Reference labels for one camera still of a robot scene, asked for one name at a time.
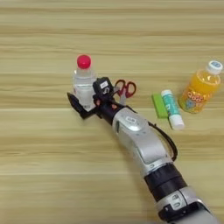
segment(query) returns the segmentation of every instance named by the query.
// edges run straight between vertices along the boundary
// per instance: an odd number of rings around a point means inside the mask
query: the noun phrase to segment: glue stick
[[[185,127],[185,124],[179,113],[179,108],[177,103],[175,102],[172,91],[170,89],[166,89],[162,91],[161,95],[163,97],[164,105],[169,115],[171,127],[174,130],[182,130]]]

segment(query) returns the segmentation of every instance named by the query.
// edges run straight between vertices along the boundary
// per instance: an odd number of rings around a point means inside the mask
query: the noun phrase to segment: red scissor handle
[[[125,96],[127,98],[130,98],[137,91],[137,85],[132,81],[129,81],[125,86],[125,88],[126,88]]]
[[[119,87],[120,89],[117,91],[118,95],[121,96],[123,94],[123,90],[125,89],[125,80],[118,80],[115,83],[116,87]]]

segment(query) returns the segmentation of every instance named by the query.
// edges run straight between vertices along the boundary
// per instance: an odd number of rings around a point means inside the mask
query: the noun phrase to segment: juice bottle label
[[[180,98],[182,108],[191,113],[201,111],[212,94],[201,94],[196,92],[192,87],[188,86]]]
[[[179,115],[179,108],[173,98],[173,95],[166,94],[163,96],[163,99],[168,115],[169,116]]]

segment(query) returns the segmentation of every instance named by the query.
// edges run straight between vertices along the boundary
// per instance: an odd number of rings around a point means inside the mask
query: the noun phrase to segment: water bottle
[[[198,70],[179,97],[180,107],[187,112],[196,114],[200,112],[206,103],[212,98],[221,84],[223,65],[217,60],[208,62],[205,69]]]
[[[95,107],[93,95],[93,83],[95,73],[91,68],[91,59],[87,55],[81,55],[77,59],[77,69],[73,76],[73,90],[82,107],[89,111]]]

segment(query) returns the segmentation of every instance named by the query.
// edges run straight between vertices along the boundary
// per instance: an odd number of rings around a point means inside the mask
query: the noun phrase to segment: scissors
[[[130,98],[137,91],[137,85],[132,81],[126,83],[125,80],[118,80],[115,86],[120,88],[117,93],[120,96],[120,103],[122,105],[125,105],[126,99]]]

